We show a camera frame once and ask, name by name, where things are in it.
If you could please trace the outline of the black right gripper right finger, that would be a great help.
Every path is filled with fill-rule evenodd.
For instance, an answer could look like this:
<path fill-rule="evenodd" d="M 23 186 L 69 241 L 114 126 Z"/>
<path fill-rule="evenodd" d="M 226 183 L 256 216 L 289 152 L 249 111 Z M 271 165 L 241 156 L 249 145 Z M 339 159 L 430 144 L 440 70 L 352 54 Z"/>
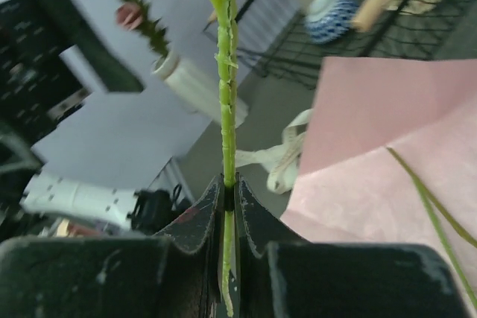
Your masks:
<path fill-rule="evenodd" d="M 419 244 L 313 244 L 236 177 L 241 317 L 468 317 L 447 263 Z"/>

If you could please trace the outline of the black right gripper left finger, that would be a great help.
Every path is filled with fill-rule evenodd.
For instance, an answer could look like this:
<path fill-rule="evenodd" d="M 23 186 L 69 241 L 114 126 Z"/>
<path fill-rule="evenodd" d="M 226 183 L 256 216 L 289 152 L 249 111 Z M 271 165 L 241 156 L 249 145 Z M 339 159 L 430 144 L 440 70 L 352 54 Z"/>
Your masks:
<path fill-rule="evenodd" d="M 222 176 L 157 235 L 12 238 L 1 245 L 3 317 L 213 317 Z"/>

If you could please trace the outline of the cream printed ribbon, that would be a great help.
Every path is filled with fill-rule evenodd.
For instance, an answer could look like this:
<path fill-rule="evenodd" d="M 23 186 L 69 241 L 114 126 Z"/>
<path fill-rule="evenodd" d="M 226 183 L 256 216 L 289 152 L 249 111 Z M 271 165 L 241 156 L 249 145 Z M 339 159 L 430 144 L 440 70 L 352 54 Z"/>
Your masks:
<path fill-rule="evenodd" d="M 300 132 L 307 126 L 313 110 L 299 113 L 282 131 L 282 143 L 264 150 L 236 151 L 236 167 L 258 164 L 267 172 L 266 187 L 275 194 L 291 191 L 298 175 L 300 155 L 306 132 Z"/>

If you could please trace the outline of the purple wrapping paper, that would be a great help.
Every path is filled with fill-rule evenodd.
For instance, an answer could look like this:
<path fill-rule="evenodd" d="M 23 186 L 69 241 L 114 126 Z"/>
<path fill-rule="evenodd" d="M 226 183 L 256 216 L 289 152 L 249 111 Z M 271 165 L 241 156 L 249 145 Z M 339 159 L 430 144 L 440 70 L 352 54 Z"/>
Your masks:
<path fill-rule="evenodd" d="M 282 221 L 313 242 L 444 255 L 416 174 L 476 234 L 476 62 L 329 57 Z"/>

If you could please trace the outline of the mixed flower bouquet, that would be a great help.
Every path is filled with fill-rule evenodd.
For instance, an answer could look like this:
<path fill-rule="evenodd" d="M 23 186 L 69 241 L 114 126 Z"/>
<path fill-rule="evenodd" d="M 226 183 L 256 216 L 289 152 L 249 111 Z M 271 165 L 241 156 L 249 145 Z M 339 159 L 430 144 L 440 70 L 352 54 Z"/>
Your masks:
<path fill-rule="evenodd" d="M 464 270 L 458 261 L 458 258 L 454 252 L 454 249 L 452 248 L 447 234 L 443 229 L 440 219 L 435 213 L 435 209 L 440 212 L 440 214 L 452 227 L 452 229 L 474 248 L 476 248 L 476 239 L 452 216 L 452 214 L 447 210 L 447 208 L 442 204 L 442 202 L 439 201 L 439 199 L 424 184 L 421 178 L 413 171 L 409 164 L 393 148 L 386 147 L 386 149 L 389 154 L 391 154 L 392 157 L 394 157 L 395 160 L 402 166 L 404 171 L 411 177 L 411 180 L 414 183 L 414 187 L 417 189 L 417 192 L 420 195 L 420 199 L 429 216 L 430 221 L 432 222 L 437 236 L 439 237 L 440 242 L 446 251 L 446 254 L 449 256 L 452 266 L 455 269 L 455 272 L 458 274 L 462 285 L 464 286 L 464 289 L 470 299 L 473 309 L 476 310 L 476 293 L 472 289 L 470 282 L 467 279 Z"/>

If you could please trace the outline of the mauve rose stem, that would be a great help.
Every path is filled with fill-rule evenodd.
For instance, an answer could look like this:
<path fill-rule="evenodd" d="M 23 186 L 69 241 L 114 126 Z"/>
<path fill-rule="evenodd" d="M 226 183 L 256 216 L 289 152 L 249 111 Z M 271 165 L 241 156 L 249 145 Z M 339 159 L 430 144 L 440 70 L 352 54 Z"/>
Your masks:
<path fill-rule="evenodd" d="M 116 23 L 127 31 L 135 31 L 148 40 L 149 48 L 161 58 L 166 58 L 168 40 L 166 28 L 160 19 L 150 15 L 151 3 L 147 0 L 120 0 L 121 6 L 116 10 Z"/>

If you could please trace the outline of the pink peony stem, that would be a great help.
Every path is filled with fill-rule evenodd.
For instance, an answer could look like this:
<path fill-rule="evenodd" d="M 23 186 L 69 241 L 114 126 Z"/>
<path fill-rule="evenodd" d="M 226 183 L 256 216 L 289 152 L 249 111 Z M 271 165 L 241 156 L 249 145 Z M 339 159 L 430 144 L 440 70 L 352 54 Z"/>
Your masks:
<path fill-rule="evenodd" d="M 221 140 L 223 155 L 224 213 L 221 223 L 224 233 L 221 239 L 221 295 L 227 316 L 233 317 L 233 301 L 230 297 L 229 276 L 234 233 L 234 185 L 236 183 L 236 49 L 238 28 L 236 24 L 236 0 L 210 0 L 218 20 L 215 59 L 218 64 L 219 103 L 221 110 Z"/>

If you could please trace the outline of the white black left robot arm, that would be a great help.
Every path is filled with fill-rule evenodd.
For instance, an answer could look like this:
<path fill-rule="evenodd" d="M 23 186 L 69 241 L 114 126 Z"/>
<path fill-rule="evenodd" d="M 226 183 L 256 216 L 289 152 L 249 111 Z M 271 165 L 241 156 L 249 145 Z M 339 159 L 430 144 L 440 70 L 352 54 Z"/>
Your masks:
<path fill-rule="evenodd" d="M 90 90 L 63 61 L 77 47 L 109 92 L 140 93 L 142 81 L 104 46 L 72 0 L 1 4 L 1 237 L 41 229 L 63 214 L 27 200 L 28 184 L 45 177 L 33 146 L 78 111 Z"/>

